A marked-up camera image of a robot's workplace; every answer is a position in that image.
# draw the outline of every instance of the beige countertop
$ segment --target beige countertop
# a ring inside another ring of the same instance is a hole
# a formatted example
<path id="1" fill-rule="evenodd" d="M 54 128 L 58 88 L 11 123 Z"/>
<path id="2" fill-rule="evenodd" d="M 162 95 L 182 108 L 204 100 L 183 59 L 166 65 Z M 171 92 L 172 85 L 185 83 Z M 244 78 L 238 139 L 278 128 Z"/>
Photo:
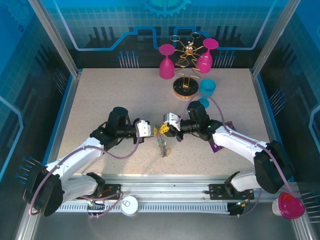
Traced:
<path id="1" fill-rule="evenodd" d="M 86 68 L 83 69 L 70 116 L 66 125 L 58 157 L 69 153 L 83 143 L 89 134 L 108 119 L 114 107 L 124 107 L 134 119 L 150 120 L 161 126 L 168 112 L 180 115 L 186 101 L 173 93 L 173 82 L 164 80 L 158 68 Z M 248 69 L 212 69 L 202 74 L 203 79 L 216 82 L 214 99 L 226 121 L 232 121 L 236 130 L 251 138 L 268 142 L 256 92 Z M 211 119 L 221 121 L 213 103 L 206 109 Z M 213 153 L 208 142 L 186 134 L 182 142 L 166 138 L 172 149 L 168 157 L 160 157 L 157 138 L 146 138 L 133 156 L 114 159 L 103 155 L 78 173 L 148 174 L 148 175 L 216 175 L 227 176 L 236 171 L 249 171 L 253 165 L 226 148 Z M 125 156 L 134 148 L 132 139 L 125 139 L 110 150 Z"/>

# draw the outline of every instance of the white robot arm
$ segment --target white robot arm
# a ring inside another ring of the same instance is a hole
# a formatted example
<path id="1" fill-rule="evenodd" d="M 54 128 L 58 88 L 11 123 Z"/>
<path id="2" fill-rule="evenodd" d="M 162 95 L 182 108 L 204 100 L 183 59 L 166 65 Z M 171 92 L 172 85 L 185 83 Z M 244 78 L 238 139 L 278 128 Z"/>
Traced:
<path id="1" fill-rule="evenodd" d="M 38 212 L 49 216 L 62 203 L 71 199 L 81 196 L 99 197 L 104 191 L 105 181 L 95 173 L 87 173 L 87 175 L 75 179 L 70 178 L 86 164 L 100 157 L 103 154 L 102 151 L 108 151 L 118 145 L 122 139 L 132 138 L 133 143 L 137 144 L 136 128 L 139 131 L 140 143 L 144 142 L 144 138 L 154 135 L 153 127 L 148 121 L 137 118 L 131 125 L 128 111 L 123 107 L 115 107 L 110 113 L 108 121 L 94 130 L 80 146 L 46 166 L 40 164 L 33 166 L 25 183 L 24 200 L 28 203 L 31 202 L 40 182 L 59 163 L 59 167 L 48 177 L 36 196 L 33 207 Z"/>
<path id="2" fill-rule="evenodd" d="M 234 132 L 236 135 L 242 136 L 243 139 L 230 134 L 220 121 L 209 118 L 204 106 L 199 101 L 192 101 L 187 110 L 190 119 L 182 120 L 178 124 L 176 121 L 180 117 L 176 114 L 167 113 L 164 115 L 164 123 L 169 127 L 167 132 L 163 132 L 166 136 L 176 137 L 181 142 L 184 134 L 197 133 L 202 140 L 230 149 L 254 165 L 252 172 L 236 172 L 230 176 L 225 181 L 227 192 L 234 190 L 243 192 L 249 189 L 263 188 L 265 191 L 275 194 L 284 185 L 275 165 L 259 145 L 271 151 L 280 163 L 281 170 L 287 180 L 294 174 L 294 167 L 279 142 L 258 141 L 226 127 L 229 132 Z"/>

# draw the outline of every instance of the blue cup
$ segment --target blue cup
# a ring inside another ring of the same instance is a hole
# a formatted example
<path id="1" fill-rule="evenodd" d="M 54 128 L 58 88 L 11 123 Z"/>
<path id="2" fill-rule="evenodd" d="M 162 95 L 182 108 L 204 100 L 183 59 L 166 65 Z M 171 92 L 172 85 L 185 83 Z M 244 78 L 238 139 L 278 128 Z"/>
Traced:
<path id="1" fill-rule="evenodd" d="M 203 79 L 200 83 L 200 87 L 199 87 L 199 93 L 204 93 L 207 94 L 209 96 L 212 96 L 216 90 L 216 83 L 215 81 L 213 81 L 212 79 Z M 209 107 L 210 102 L 207 99 L 207 96 L 201 96 L 201 98 L 199 99 L 200 103 L 205 107 Z"/>

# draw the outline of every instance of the wire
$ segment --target wire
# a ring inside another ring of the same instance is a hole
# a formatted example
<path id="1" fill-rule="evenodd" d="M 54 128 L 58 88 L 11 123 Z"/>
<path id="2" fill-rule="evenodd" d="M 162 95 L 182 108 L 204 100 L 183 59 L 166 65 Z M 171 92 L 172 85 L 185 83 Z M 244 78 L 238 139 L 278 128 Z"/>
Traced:
<path id="1" fill-rule="evenodd" d="M 99 198 L 103 197 L 103 195 L 104 195 L 105 193 L 110 192 L 111 190 L 112 190 L 112 189 L 111 189 L 110 187 L 107 188 L 106 190 L 103 191 L 103 193 L 101 193 L 101 194 L 99 195 Z"/>
<path id="2" fill-rule="evenodd" d="M 192 132 L 190 132 L 190 134 L 191 134 L 192 136 L 195 136 L 196 138 L 200 138 L 199 136 L 195 135 L 195 134 L 192 133 Z"/>
<path id="3" fill-rule="evenodd" d="M 123 138 L 121 138 L 118 143 L 116 144 L 116 146 L 118 146 L 121 142 L 122 142 Z"/>
<path id="4" fill-rule="evenodd" d="M 121 191 L 119 193 L 115 193 L 115 194 L 112 194 L 110 196 L 105 196 L 105 197 L 101 197 L 101 198 L 87 197 L 87 196 L 82 196 L 82 198 L 87 199 L 87 200 L 101 201 L 101 200 L 105 200 L 105 199 L 110 199 L 110 198 L 115 197 L 115 196 L 117 196 L 119 194 L 120 194 L 119 199 L 107 211 L 104 211 L 103 213 L 96 214 L 96 215 L 94 215 L 94 214 L 90 215 L 91 218 L 97 218 L 98 219 L 98 218 L 106 215 L 107 213 L 109 213 L 113 208 L 115 208 L 115 206 L 122 200 L 122 198 L 124 196 L 124 193 Z"/>
<path id="5" fill-rule="evenodd" d="M 276 160 L 276 158 L 271 154 L 271 152 L 270 152 L 268 149 L 266 149 L 266 148 L 265 148 L 264 146 L 262 146 L 261 144 L 255 142 L 255 141 L 252 141 L 251 139 L 248 139 L 248 138 L 246 138 L 246 137 L 244 137 L 244 136 L 238 135 L 238 134 L 234 133 L 233 131 L 230 131 L 230 130 L 227 128 L 227 126 L 226 126 L 225 118 L 224 118 L 224 115 L 223 115 L 223 113 L 222 113 L 222 111 L 221 111 L 221 108 L 219 107 L 219 105 L 217 104 L 217 102 L 216 102 L 210 95 L 208 95 L 208 94 L 206 94 L 206 93 L 199 92 L 199 93 L 195 94 L 192 98 L 190 98 L 190 100 L 188 101 L 187 105 L 185 106 L 185 108 L 184 108 L 184 110 L 183 110 L 183 112 L 182 112 L 181 117 L 179 118 L 178 121 L 176 121 L 176 123 L 178 124 L 179 122 L 181 122 L 182 118 L 185 116 L 185 114 L 186 114 L 186 112 L 187 112 L 187 110 L 188 110 L 189 104 L 193 101 L 193 99 L 194 99 L 195 97 L 198 97 L 198 96 L 200 96 L 200 95 L 203 95 L 203 96 L 208 97 L 208 98 L 214 103 L 214 105 L 216 106 L 216 108 L 218 109 L 218 111 L 219 111 L 219 113 L 220 113 L 220 115 L 221 115 L 221 120 L 222 120 L 223 127 L 224 127 L 224 129 L 225 129 L 230 135 L 233 135 L 233 136 L 235 136 L 235 137 L 237 137 L 237 138 L 239 138 L 239 139 L 242 139 L 242 140 L 244 140 L 244 141 L 246 141 L 246 142 L 248 142 L 248 143 L 250 143 L 250 144 L 253 144 L 253 145 L 255 145 L 255 146 L 258 146 L 259 148 L 261 148 L 262 150 L 264 150 L 264 151 L 269 155 L 269 157 L 272 159 L 272 161 L 273 161 L 273 163 L 274 163 L 277 171 L 279 172 L 279 175 L 280 175 L 280 177 L 281 177 L 284 185 L 287 187 L 287 189 L 288 189 L 288 191 L 290 192 L 290 194 L 295 197 L 296 195 L 295 195 L 294 191 L 292 190 L 292 188 L 290 187 L 290 185 L 289 185 L 289 183 L 288 183 L 288 181 L 287 181 L 284 173 L 282 172 L 281 167 L 279 166 L 279 163 L 278 163 L 278 161 Z"/>
<path id="6" fill-rule="evenodd" d="M 243 213 L 243 214 L 241 214 L 241 215 L 238 215 L 238 218 L 239 218 L 240 216 L 241 216 L 241 217 L 244 217 L 244 216 L 248 215 L 249 213 L 251 213 L 251 212 L 256 208 L 256 206 L 258 205 L 259 200 L 260 200 L 260 198 L 261 198 L 261 193 L 262 193 L 262 188 L 260 188 L 260 190 L 259 190 L 258 198 L 256 199 L 256 202 L 255 202 L 255 204 L 253 205 L 253 207 L 252 207 L 249 211 L 247 211 L 247 212 L 245 212 L 245 213 Z"/>
<path id="7" fill-rule="evenodd" d="M 248 204 L 250 203 L 250 195 L 247 193 L 247 191 L 244 191 L 245 195 L 248 197 Z"/>
<path id="8" fill-rule="evenodd" d="M 51 171 L 48 172 L 48 174 L 43 178 L 43 180 L 40 182 L 39 186 L 38 186 L 37 189 L 35 190 L 34 195 L 33 195 L 33 197 L 32 197 L 32 200 L 31 200 L 31 202 L 30 202 L 29 215 L 30 215 L 30 216 L 35 216 L 35 215 L 39 214 L 38 211 L 37 211 L 37 212 L 33 212 L 33 208 L 34 208 L 35 201 L 36 201 L 36 199 L 37 199 L 37 196 L 38 196 L 41 188 L 43 187 L 43 185 L 45 184 L 45 182 L 48 180 L 48 178 L 54 173 L 54 171 L 57 170 L 67 159 L 69 159 L 70 157 L 72 157 L 74 154 L 76 154 L 76 153 L 78 153 L 78 152 L 80 152 L 80 151 L 85 151 L 86 149 L 97 149 L 97 150 L 99 150 L 99 151 L 101 151 L 101 152 L 103 152 L 103 153 L 105 153 L 105 154 L 109 154 L 110 156 L 112 156 L 112 157 L 114 157 L 114 158 L 116 158 L 116 159 L 127 159 L 127 158 L 131 157 L 131 156 L 136 152 L 136 150 L 137 150 L 137 148 L 138 148 L 138 145 L 139 145 L 139 143 L 140 143 L 140 133 L 139 133 L 139 128 L 138 128 L 138 123 L 140 123 L 140 122 L 141 122 L 141 121 L 137 121 L 137 122 L 135 123 L 135 129 L 136 129 L 136 144 L 135 144 L 134 149 L 132 150 L 132 152 L 130 152 L 127 156 L 123 156 L 123 157 L 115 156 L 115 155 L 113 155 L 112 153 L 110 153 L 110 152 L 108 152 L 108 151 L 106 151 L 106 150 L 104 150 L 104 149 L 101 149 L 101 148 L 99 148 L 99 147 L 97 147 L 97 146 L 91 146 L 91 145 L 86 145 L 86 146 L 84 146 L 84 147 L 78 148 L 78 149 L 70 152 L 67 156 L 65 156 L 60 162 L 57 163 L 57 165 L 55 165 L 55 166 L 51 169 Z"/>

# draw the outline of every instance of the white roll of tape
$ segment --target white roll of tape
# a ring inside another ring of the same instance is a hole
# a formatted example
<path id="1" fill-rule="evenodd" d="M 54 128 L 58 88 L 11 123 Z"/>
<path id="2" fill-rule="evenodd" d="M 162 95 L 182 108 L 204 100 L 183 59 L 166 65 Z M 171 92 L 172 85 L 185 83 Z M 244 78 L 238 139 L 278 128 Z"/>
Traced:
<path id="1" fill-rule="evenodd" d="M 126 196 L 121 202 L 121 212 L 129 217 L 138 211 L 138 200 L 134 196 Z"/>

